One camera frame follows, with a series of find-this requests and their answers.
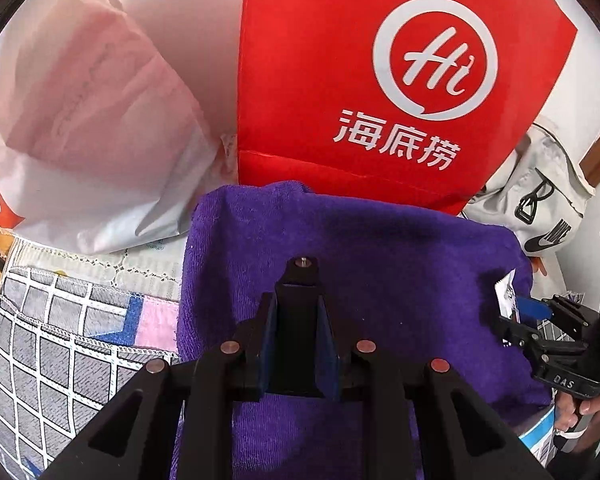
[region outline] human hand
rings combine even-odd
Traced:
[[[567,431],[578,422],[576,402],[569,394],[558,392],[555,396],[557,414],[554,422],[556,430]],[[600,439],[600,396],[591,400],[583,400],[578,409],[581,415],[593,415],[587,431],[580,437],[574,452],[587,449]]]

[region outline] white backpack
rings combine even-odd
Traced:
[[[539,116],[462,211],[482,224],[509,228],[529,256],[553,253],[569,243],[595,194],[555,137],[556,131]]]

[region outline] pink fabric patch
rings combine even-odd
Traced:
[[[177,303],[145,296],[135,345],[177,352],[177,324]]]

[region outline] red paper bag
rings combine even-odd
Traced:
[[[456,214],[531,126],[575,35],[554,0],[245,0],[240,181]]]

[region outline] metal screw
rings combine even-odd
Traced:
[[[301,267],[302,269],[306,269],[307,267],[311,267],[311,260],[309,258],[298,258],[296,260],[296,267]]]
[[[237,341],[225,341],[220,345],[223,354],[235,354],[240,349],[240,343]]]
[[[431,362],[431,369],[439,374],[446,374],[450,368],[451,366],[444,359],[437,358]]]
[[[356,343],[356,348],[358,349],[358,352],[371,354],[371,352],[376,351],[376,343],[369,341],[369,339],[361,339]]]
[[[150,374],[159,374],[166,367],[166,362],[162,359],[151,359],[146,365],[146,371]]]

